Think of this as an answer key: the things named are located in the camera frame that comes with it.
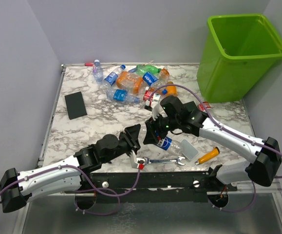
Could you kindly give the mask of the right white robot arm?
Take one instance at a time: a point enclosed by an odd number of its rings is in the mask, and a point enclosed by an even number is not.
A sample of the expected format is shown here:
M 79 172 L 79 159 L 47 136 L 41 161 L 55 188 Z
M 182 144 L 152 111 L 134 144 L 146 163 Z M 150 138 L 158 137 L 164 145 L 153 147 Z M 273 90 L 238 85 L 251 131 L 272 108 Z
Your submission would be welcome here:
M 221 190 L 226 184 L 251 180 L 258 185 L 269 187 L 276 177 L 282 163 L 278 141 L 268 137 L 266 140 L 249 136 L 228 126 L 219 124 L 206 112 L 198 109 L 194 101 L 182 103 L 178 97 L 168 96 L 157 106 L 161 114 L 145 122 L 147 132 L 139 139 L 143 144 L 158 145 L 174 130 L 212 140 L 242 156 L 243 162 L 216 166 L 214 175 L 208 180 L 211 189 Z

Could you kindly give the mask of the pepsi bottle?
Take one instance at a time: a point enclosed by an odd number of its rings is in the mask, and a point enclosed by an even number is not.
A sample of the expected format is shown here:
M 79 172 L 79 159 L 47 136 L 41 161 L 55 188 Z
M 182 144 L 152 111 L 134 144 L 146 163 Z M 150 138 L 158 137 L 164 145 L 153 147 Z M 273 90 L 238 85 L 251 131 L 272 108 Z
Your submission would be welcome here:
M 141 126 L 139 132 L 139 142 L 142 144 L 144 144 L 143 141 L 145 140 L 146 133 L 146 126 Z M 168 136 L 166 136 L 164 139 L 159 140 L 159 142 L 154 145 L 175 156 L 182 156 L 184 152 L 183 145 L 179 141 L 174 140 Z

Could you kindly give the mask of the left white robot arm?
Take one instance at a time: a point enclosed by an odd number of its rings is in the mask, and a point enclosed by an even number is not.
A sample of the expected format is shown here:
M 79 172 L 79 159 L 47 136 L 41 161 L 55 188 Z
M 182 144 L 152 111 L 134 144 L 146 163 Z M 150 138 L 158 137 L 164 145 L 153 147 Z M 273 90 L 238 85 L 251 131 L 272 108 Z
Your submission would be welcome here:
M 119 136 L 107 134 L 74 155 L 46 167 L 18 172 L 15 168 L 5 171 L 0 181 L 0 204 L 4 213 L 17 211 L 36 198 L 58 192 L 99 194 L 120 198 L 129 194 L 136 185 L 121 194 L 109 188 L 98 188 L 89 178 L 91 172 L 101 169 L 109 161 L 126 154 L 138 170 L 143 164 L 136 160 L 140 149 L 140 124 L 127 127 Z

